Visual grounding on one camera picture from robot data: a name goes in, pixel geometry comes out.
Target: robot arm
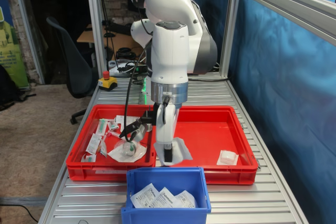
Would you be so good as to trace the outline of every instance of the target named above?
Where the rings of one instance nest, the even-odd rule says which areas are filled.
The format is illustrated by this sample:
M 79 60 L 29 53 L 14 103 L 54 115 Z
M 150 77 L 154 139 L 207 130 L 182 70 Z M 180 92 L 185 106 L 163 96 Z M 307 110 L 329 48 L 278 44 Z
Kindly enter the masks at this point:
M 217 46 L 198 5 L 192 0 L 132 0 L 149 19 L 134 22 L 131 34 L 144 47 L 152 38 L 147 64 L 152 70 L 151 99 L 158 106 L 156 141 L 172 161 L 172 140 L 178 111 L 187 101 L 187 73 L 209 72 L 217 61 Z
M 149 32 L 154 31 L 157 22 L 173 20 L 188 27 L 189 60 L 187 73 L 205 74 L 211 71 L 217 61 L 217 46 L 208 31 L 199 6 L 193 0 L 132 0 L 136 6 L 146 9 L 149 19 L 144 25 Z M 141 21 L 134 22 L 131 34 L 142 46 L 150 41 Z

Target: black bag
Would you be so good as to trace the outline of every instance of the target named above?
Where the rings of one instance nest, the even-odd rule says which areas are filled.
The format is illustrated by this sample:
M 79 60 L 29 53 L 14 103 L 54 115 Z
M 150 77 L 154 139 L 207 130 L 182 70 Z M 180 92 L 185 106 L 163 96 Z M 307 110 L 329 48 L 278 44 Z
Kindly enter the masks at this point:
M 26 95 L 23 99 L 21 99 L 23 94 L 24 91 L 20 91 L 20 89 L 15 85 L 15 82 L 10 78 L 6 69 L 0 65 L 0 111 L 13 106 L 14 101 L 23 102 L 28 97 L 36 95 Z

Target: brick wall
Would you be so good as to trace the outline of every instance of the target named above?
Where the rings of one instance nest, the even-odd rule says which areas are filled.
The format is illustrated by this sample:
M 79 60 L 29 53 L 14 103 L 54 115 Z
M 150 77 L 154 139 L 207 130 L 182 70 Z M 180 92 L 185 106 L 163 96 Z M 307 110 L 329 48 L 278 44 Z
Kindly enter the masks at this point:
M 27 76 L 29 82 L 39 82 L 39 76 L 37 74 L 33 55 L 30 50 L 29 42 L 26 35 L 25 26 L 23 24 L 18 0 L 8 0 L 9 7 L 13 19 L 14 28 L 16 31 L 17 38 L 19 40 L 20 49 L 22 53 L 22 59 L 26 67 Z
M 105 0 L 108 18 L 117 24 L 133 23 L 139 14 L 128 10 L 127 0 Z

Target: blue curtain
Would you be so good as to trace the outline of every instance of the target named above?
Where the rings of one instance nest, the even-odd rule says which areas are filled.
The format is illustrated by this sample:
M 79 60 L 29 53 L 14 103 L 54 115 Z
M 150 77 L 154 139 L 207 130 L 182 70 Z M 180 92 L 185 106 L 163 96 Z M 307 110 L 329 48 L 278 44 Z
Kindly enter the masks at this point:
M 228 0 L 194 0 L 199 5 L 209 32 L 217 44 L 218 63 L 222 52 Z
M 230 72 L 309 222 L 336 223 L 336 47 L 240 0 Z

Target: slotted table surface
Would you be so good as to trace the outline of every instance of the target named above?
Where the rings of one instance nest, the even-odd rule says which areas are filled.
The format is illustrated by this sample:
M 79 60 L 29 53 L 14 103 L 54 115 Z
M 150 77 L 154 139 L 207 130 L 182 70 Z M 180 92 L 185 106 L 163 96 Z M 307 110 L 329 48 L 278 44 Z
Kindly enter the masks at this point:
M 220 76 L 209 73 L 197 78 Z M 75 139 L 95 104 L 125 104 L 128 82 L 129 79 L 118 79 L 118 87 L 111 92 L 96 89 Z M 130 104 L 150 102 L 141 89 L 132 85 Z M 308 223 L 229 81 L 189 82 L 185 105 L 232 106 L 260 165 L 251 186 L 208 185 L 212 212 L 207 216 L 207 224 Z M 121 223 L 120 208 L 126 201 L 126 192 L 124 183 L 73 182 L 64 163 L 39 223 Z

